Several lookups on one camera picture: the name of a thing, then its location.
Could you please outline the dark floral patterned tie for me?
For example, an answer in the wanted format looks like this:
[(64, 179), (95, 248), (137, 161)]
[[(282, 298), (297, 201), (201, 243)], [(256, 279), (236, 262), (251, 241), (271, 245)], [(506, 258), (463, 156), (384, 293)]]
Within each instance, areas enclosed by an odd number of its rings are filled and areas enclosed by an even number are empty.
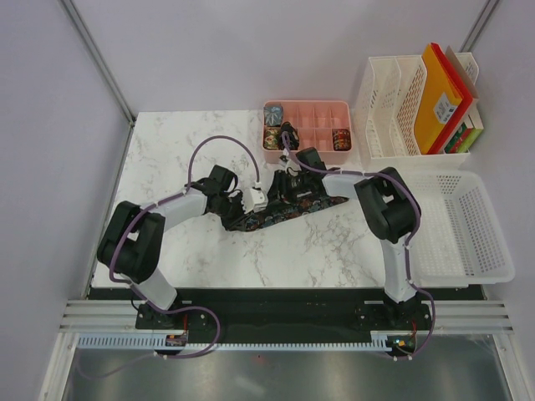
[(248, 222), (252, 224), (253, 228), (250, 232), (259, 231), (307, 214), (326, 210), (346, 203), (348, 200), (348, 198), (341, 196), (308, 195), (296, 203), (288, 203), (287, 205), (275, 207), (267, 206), (263, 211), (248, 213), (251, 216)]

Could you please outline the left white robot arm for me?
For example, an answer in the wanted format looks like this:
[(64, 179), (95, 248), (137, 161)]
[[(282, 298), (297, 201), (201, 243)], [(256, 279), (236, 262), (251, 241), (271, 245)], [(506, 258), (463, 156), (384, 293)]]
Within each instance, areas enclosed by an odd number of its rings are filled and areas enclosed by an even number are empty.
[(219, 216), (227, 231), (241, 231), (245, 213), (237, 175), (216, 165), (208, 177), (149, 206), (122, 201), (100, 241), (97, 259), (114, 282), (126, 282), (155, 307), (155, 320), (165, 328), (181, 324), (183, 308), (176, 289), (159, 270), (163, 235), (205, 214)]

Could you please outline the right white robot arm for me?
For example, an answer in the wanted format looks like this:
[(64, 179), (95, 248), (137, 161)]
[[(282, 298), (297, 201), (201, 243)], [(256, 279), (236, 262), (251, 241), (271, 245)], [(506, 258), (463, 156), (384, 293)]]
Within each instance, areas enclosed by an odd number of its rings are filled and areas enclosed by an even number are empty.
[(378, 173), (327, 169), (315, 148), (296, 154), (284, 151), (263, 211), (263, 226), (357, 200), (365, 222), (380, 240), (385, 264), (385, 323), (403, 328), (421, 307), (410, 274), (407, 246), (420, 227), (421, 208), (399, 172), (387, 167)]

